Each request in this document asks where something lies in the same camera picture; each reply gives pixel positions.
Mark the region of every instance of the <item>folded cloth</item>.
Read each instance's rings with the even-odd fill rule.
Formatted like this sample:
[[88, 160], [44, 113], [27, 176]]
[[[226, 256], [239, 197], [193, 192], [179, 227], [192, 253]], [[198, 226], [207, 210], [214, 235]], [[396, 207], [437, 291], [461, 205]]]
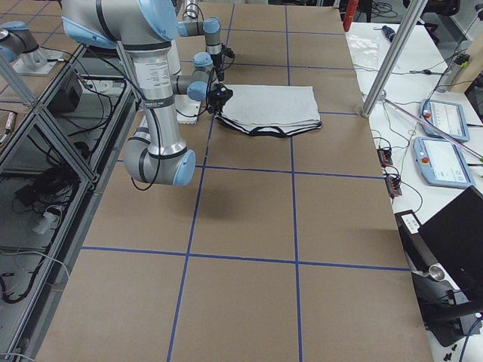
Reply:
[[227, 87], [233, 97], [217, 119], [250, 136], [291, 137], [322, 127], [312, 87]]

